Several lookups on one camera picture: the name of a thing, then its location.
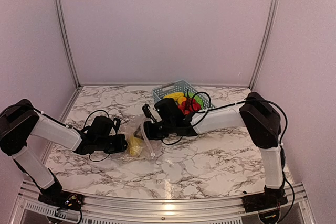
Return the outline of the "red fake grape bunch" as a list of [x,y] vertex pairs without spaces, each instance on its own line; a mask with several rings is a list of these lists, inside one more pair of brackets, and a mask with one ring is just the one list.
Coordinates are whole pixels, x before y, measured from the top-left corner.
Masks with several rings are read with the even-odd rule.
[[188,96],[188,93],[189,93],[188,90],[186,93],[184,93],[184,97],[187,98],[185,102],[183,102],[181,105],[179,105],[177,102],[179,109],[182,111],[184,115],[188,115],[191,112],[196,112],[202,109],[201,106],[194,101],[195,95],[192,98],[190,98]]

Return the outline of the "clear zip top bag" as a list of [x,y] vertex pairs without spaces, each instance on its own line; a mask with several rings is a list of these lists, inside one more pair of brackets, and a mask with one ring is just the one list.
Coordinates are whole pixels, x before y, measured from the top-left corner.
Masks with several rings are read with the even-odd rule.
[[145,136],[143,123],[149,121],[144,116],[135,116],[120,126],[128,144],[123,156],[130,161],[136,158],[152,160],[156,157],[154,144]]

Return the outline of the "small yellow fake corn cob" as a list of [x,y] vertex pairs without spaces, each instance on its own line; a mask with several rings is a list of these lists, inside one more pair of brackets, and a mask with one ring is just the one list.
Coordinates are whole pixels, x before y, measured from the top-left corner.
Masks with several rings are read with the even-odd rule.
[[138,138],[134,135],[131,135],[129,138],[129,152],[131,156],[140,156],[143,146],[142,146],[143,140],[141,138]]

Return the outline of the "green fake bitter gourd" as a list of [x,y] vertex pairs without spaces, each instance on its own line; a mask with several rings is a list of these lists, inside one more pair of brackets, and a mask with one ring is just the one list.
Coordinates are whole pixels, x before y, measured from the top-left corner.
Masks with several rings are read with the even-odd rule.
[[[189,93],[188,93],[188,96],[189,96],[190,98],[192,98],[194,95],[195,95],[195,94],[192,93],[192,92],[189,92]],[[200,97],[199,95],[196,95],[196,96],[194,97],[194,101],[197,102],[197,103],[201,106],[201,108],[204,107],[203,100],[201,99],[201,97]]]

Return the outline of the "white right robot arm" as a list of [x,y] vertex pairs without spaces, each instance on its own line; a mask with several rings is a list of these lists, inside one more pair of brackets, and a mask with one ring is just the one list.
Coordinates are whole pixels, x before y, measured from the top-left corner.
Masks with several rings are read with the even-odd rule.
[[286,158],[282,146],[286,130],[281,127],[281,117],[285,113],[278,105],[257,92],[249,93],[243,101],[215,108],[201,108],[194,97],[188,98],[184,105],[164,98],[154,106],[160,121],[151,118],[147,107],[143,106],[146,120],[140,124],[147,140],[163,141],[172,134],[192,137],[229,127],[245,127],[259,148],[266,178],[264,192],[245,196],[243,202],[253,207],[275,207],[287,202],[284,190]]

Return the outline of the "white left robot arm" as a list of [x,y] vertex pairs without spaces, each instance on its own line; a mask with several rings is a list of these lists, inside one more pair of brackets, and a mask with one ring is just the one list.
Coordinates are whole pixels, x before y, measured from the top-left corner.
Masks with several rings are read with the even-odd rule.
[[40,202],[79,210],[83,195],[62,188],[60,181],[28,145],[29,140],[44,140],[78,155],[103,152],[122,153],[127,147],[124,134],[118,132],[121,121],[108,114],[97,116],[82,129],[57,121],[33,107],[27,99],[1,112],[1,151],[27,174],[39,189]]

